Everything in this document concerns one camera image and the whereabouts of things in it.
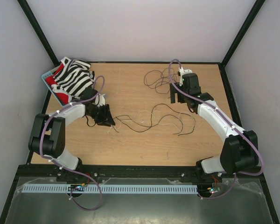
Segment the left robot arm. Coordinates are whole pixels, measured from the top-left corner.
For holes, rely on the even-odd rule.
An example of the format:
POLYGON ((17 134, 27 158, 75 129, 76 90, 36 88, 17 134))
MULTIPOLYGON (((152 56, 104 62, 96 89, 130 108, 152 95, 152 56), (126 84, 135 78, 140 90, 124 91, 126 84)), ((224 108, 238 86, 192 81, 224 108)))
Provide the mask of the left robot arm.
POLYGON ((28 148, 42 158, 67 169, 67 175, 74 181, 82 179, 84 169, 81 160, 66 149, 66 127, 84 116, 91 117, 98 126, 112 127, 109 104, 106 95, 88 87, 80 99, 69 102, 60 110, 50 114, 39 113, 35 116, 28 148))

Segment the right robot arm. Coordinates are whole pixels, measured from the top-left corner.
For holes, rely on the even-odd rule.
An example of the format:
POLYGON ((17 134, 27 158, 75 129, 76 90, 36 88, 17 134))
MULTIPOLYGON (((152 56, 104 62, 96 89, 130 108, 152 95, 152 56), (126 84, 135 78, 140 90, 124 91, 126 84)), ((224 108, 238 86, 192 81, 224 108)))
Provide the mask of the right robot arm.
POLYGON ((170 101, 186 103, 188 109, 202 117, 216 131, 223 142, 219 156, 199 160, 195 177, 204 182, 212 173, 234 174, 255 167, 258 138, 254 131, 246 131, 234 123, 207 92, 203 93, 197 74, 191 70, 178 71, 180 81, 170 84, 170 101))

